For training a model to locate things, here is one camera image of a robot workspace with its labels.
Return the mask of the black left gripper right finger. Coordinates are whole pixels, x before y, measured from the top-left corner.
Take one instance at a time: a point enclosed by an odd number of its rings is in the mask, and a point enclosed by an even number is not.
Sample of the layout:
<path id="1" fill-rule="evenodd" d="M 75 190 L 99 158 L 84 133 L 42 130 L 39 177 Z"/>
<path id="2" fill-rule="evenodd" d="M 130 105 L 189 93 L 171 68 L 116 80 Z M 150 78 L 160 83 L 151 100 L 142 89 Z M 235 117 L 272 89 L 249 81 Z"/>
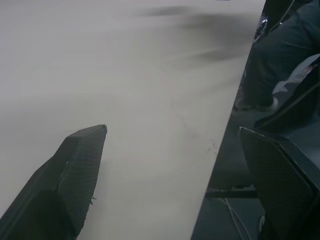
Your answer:
<path id="1" fill-rule="evenodd" d="M 240 127 L 264 211 L 258 240 L 320 240 L 320 169 L 288 138 Z"/>

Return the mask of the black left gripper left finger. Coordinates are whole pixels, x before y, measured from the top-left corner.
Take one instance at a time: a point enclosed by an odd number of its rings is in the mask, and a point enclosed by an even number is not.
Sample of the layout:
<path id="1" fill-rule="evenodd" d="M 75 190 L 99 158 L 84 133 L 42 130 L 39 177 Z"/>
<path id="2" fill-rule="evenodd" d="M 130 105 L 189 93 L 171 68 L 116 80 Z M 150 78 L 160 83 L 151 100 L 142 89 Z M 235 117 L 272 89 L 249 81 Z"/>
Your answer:
<path id="1" fill-rule="evenodd" d="M 77 240 L 97 185 L 107 126 L 64 139 L 0 218 L 0 240 Z"/>

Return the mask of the seated person in dark trousers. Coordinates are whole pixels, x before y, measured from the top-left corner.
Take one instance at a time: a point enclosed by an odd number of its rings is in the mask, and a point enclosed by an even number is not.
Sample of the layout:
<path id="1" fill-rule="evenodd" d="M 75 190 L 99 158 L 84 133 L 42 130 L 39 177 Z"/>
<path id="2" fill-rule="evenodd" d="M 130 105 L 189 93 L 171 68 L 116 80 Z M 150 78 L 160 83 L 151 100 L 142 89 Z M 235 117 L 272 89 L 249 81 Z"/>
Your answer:
<path id="1" fill-rule="evenodd" d="M 320 0 L 266 0 L 263 12 L 266 36 L 251 47 L 234 111 L 274 110 L 278 82 L 320 53 Z"/>

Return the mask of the black table frame bar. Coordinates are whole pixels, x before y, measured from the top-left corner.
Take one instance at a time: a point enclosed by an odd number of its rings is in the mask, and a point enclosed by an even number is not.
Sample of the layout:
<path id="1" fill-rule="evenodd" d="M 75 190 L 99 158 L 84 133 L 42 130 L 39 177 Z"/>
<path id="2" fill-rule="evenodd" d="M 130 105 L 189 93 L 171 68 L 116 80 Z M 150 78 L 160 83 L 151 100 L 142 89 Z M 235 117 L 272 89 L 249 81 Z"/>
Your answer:
<path id="1" fill-rule="evenodd" d="M 256 189 L 252 186 L 233 186 L 228 188 L 208 187 L 205 195 L 208 199 L 256 199 Z"/>

